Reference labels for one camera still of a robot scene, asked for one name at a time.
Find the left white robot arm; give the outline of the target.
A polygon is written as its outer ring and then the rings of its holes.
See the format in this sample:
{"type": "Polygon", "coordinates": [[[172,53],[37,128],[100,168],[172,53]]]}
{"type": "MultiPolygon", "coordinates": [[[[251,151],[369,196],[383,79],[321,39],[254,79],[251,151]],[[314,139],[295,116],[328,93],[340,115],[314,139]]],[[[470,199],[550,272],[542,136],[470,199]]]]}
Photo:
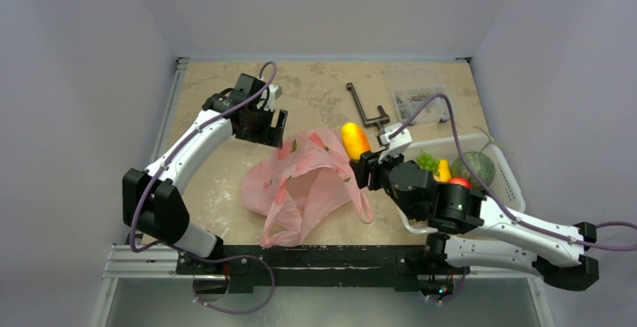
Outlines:
{"type": "Polygon", "coordinates": [[[122,179],[122,217],[131,232],[195,255],[207,274],[224,263],[221,237],[192,222],[182,194],[221,144],[235,137],[280,148],[287,111],[275,111],[282,88],[262,76],[241,74],[235,86],[210,96],[178,141],[143,170],[122,179]]]}

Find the red fake apple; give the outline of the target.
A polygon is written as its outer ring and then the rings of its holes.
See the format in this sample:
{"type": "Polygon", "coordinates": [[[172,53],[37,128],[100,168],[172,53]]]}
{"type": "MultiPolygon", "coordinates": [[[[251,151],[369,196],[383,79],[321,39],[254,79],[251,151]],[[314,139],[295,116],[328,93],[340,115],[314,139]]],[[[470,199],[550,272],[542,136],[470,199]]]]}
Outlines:
{"type": "Polygon", "coordinates": [[[451,179],[447,181],[447,183],[459,185],[467,189],[473,188],[472,184],[467,179],[462,177],[452,177],[451,179]]]}

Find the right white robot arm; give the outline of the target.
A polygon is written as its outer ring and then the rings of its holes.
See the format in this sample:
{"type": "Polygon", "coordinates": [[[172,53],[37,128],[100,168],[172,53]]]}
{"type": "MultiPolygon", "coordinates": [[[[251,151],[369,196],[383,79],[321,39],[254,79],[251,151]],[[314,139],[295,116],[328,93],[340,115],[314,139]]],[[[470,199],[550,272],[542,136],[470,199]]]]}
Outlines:
{"type": "Polygon", "coordinates": [[[520,271],[549,286],[580,292],[599,279],[599,263],[587,256],[596,242],[591,223],[550,223],[501,208],[484,193],[442,183],[403,155],[381,159],[365,152],[349,163],[359,188],[383,190],[413,234],[426,234],[424,267],[472,265],[520,271]]]}

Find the orange yellow fake papaya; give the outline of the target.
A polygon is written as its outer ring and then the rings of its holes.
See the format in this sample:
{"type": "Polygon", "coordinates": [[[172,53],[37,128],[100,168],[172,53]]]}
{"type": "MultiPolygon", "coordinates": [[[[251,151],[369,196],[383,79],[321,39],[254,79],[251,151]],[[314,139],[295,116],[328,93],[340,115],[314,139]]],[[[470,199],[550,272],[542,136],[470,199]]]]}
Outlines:
{"type": "Polygon", "coordinates": [[[364,130],[356,123],[346,123],[341,129],[341,139],[346,153],[353,161],[359,161],[361,155],[371,151],[364,130]]]}

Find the pink plastic bag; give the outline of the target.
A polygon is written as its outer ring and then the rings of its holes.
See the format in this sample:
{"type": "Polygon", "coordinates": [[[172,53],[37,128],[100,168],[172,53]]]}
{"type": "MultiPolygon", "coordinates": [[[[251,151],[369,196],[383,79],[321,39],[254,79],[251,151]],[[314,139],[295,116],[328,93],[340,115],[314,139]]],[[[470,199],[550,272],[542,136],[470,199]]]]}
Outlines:
{"type": "Polygon", "coordinates": [[[352,203],[359,220],[373,221],[340,139],[330,129],[295,132],[243,177],[242,205],[265,216],[260,244],[295,247],[330,213],[352,203]]]}

